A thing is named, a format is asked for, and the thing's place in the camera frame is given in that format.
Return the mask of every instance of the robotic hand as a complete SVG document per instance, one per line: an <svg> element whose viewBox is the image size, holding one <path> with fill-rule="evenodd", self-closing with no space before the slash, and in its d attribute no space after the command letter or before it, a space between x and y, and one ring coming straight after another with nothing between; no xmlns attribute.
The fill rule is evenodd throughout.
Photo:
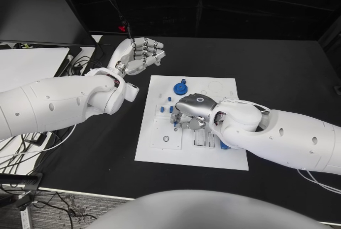
<svg viewBox="0 0 341 229"><path fill-rule="evenodd" d="M341 175L341 128L263 106L260 111L255 106L227 98L216 103L193 94L176 103L170 123L192 130L208 127L227 146L247 149L277 164ZM189 122L180 123L182 114L192 118Z"/></svg>
<svg viewBox="0 0 341 229"><path fill-rule="evenodd" d="M0 93L0 140L69 127L92 115L114 114L124 99L131 102L138 92L123 77L160 65L162 48L151 39L125 39L107 68L92 69L85 76L39 80Z"/></svg>

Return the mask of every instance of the blue component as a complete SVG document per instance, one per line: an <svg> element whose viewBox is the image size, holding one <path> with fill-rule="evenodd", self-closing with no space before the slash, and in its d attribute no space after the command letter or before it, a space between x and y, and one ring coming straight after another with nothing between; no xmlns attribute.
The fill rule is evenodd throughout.
<svg viewBox="0 0 341 229"><path fill-rule="evenodd" d="M177 83L173 87L173 92L177 94L177 95L183 95L188 91L188 87L186 87L186 80L182 79L180 83Z"/></svg>
<svg viewBox="0 0 341 229"><path fill-rule="evenodd" d="M228 146L222 143L222 141L219 141L219 148L221 148L221 149L229 149L231 147L228 147Z"/></svg>

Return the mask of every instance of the white cable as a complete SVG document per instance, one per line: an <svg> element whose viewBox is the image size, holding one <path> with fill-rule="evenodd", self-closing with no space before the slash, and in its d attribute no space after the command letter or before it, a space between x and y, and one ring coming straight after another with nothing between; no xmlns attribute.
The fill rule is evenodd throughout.
<svg viewBox="0 0 341 229"><path fill-rule="evenodd" d="M267 108L266 106L258 105L257 103L250 102L250 101L244 101L244 100L238 100L238 99L229 99L229 98L225 98L224 100L227 100L229 102L240 102L240 103L244 103L244 104L251 104L251 105L255 105L255 106L261 107L264 110L270 110L270 108Z"/></svg>
<svg viewBox="0 0 341 229"><path fill-rule="evenodd" d="M320 184L320 183L316 181L316 179L315 179L313 176L310 175L309 171L306 171L306 172L309 173L309 175L310 175L310 177L312 177L312 179L313 179L315 181L310 180L307 177L303 176L303 174L300 173L299 169L297 169L297 172L299 172L300 176L302 176L307 181L310 181L312 183L318 184L318 185L319 185L322 188L325 188L328 191L332 191L332 192L335 192L336 194L341 194L341 190L339 190L339 189L332 188L331 186L326 186L326 185Z"/></svg>
<svg viewBox="0 0 341 229"><path fill-rule="evenodd" d="M3 158L5 158L5 157L10 157L10 156L21 155L21 154L40 153L40 152L44 152L44 151L53 149L53 148L55 148L56 146L59 146L59 145L65 142L65 140L69 138L69 136L71 136L71 134L72 134L72 132L73 132L73 130L75 130L75 127L76 127L76 125L73 126L73 128L72 128L72 130L71 130L71 132L69 132L69 135L66 136L66 138L65 138L65 139L62 140L62 142L60 142L57 145L55 145L53 147L50 147L50 148L47 148L47 149L43 149L43 150L37 150L37 151L26 152L26 153L10 154L10 155L5 155L5 156L1 156L0 159L3 159Z"/></svg>

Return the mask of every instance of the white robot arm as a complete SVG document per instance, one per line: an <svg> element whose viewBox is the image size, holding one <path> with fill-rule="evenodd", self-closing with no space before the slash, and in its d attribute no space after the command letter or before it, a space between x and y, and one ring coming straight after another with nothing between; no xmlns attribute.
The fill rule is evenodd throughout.
<svg viewBox="0 0 341 229"><path fill-rule="evenodd" d="M124 99L131 102L138 92L123 77L160 64L162 47L147 38L125 39L108 68L92 69L85 76L43 79L0 93L0 140L69 127L92 115L114 114Z"/></svg>
<svg viewBox="0 0 341 229"><path fill-rule="evenodd" d="M254 105L231 99L216 103L193 94L175 105L170 123L193 130L208 124L231 148L287 167L341 175L341 128L296 113L260 111ZM180 123L182 114L192 117L189 122Z"/></svg>

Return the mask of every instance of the floor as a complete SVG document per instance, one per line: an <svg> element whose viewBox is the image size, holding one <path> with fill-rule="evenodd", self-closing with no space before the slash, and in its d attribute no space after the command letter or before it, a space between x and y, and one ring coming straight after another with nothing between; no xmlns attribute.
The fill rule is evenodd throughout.
<svg viewBox="0 0 341 229"><path fill-rule="evenodd" d="M68 209L65 202L62 202L57 195L42 196L50 194L43 192L36 195L34 200L47 202L52 206ZM73 194L60 194L62 199L68 202L69 208L73 210L76 217L72 218L73 229L85 229L86 226L94 221L94 218L84 216L84 214L92 215L97 218L107 213L112 208L125 203L125 200L111 199L104 197L82 196ZM44 206L42 209L29 206L30 215L31 215L31 226L33 229L69 229L69 217L66 212ZM21 219L20 211L16 208L14 204L0 208L0 228L1 229L20 229L21 228Z"/></svg>

